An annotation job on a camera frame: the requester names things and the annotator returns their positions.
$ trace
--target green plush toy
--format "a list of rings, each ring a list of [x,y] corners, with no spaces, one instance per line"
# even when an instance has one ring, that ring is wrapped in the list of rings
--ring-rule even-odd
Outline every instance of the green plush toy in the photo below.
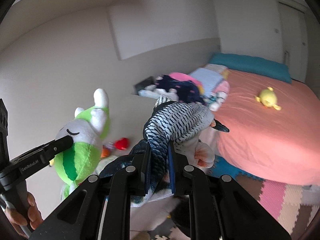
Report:
[[[56,136],[56,139],[66,135],[73,138],[72,147],[54,158],[57,174],[67,184],[61,192],[61,200],[91,175],[100,161],[102,141],[109,131],[108,95],[99,88],[93,97],[95,105],[86,110],[78,107],[75,119]]]

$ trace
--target wall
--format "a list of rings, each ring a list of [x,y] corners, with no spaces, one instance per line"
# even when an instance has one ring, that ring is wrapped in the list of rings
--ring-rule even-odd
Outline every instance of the wall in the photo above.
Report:
[[[219,44],[218,39],[191,41],[119,61],[106,11],[99,7],[49,21],[0,54],[10,158],[54,139],[76,107],[92,106],[98,87],[109,94],[112,117],[134,84],[151,75],[188,73],[208,62]],[[46,167],[27,183],[46,217],[59,203],[61,180]]]
[[[305,15],[308,32],[308,68],[306,85],[320,99],[320,24],[311,13]]]
[[[212,7],[212,0],[114,1],[108,12],[119,58],[217,37]]]
[[[281,23],[276,0],[213,1],[223,53],[282,62]]]

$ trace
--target pink bedsheet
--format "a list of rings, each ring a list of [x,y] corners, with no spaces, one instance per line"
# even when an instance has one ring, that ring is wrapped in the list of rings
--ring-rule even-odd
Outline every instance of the pink bedsheet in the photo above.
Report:
[[[230,129],[218,150],[229,163],[288,184],[320,185],[320,101],[303,83],[231,70],[228,99],[215,118]],[[274,88],[280,111],[255,96]]]

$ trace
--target human hand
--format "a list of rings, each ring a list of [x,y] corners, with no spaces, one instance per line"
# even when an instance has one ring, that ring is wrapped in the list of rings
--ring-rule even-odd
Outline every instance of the human hand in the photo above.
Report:
[[[30,208],[28,210],[28,217],[30,219],[30,226],[33,230],[35,230],[42,222],[41,212],[38,210],[36,200],[34,196],[28,192],[28,202]],[[7,216],[9,222],[12,224],[13,228],[17,231],[17,233],[25,238],[27,236],[24,234],[20,226],[28,225],[27,220],[19,214],[15,209],[5,209],[5,215]]]

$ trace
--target dark green stripe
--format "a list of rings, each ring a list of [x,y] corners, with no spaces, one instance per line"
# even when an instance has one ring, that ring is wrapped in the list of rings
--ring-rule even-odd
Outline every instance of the dark green stripe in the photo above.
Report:
[[[63,152],[63,168],[69,179],[75,180],[78,176],[75,167],[75,145]]]

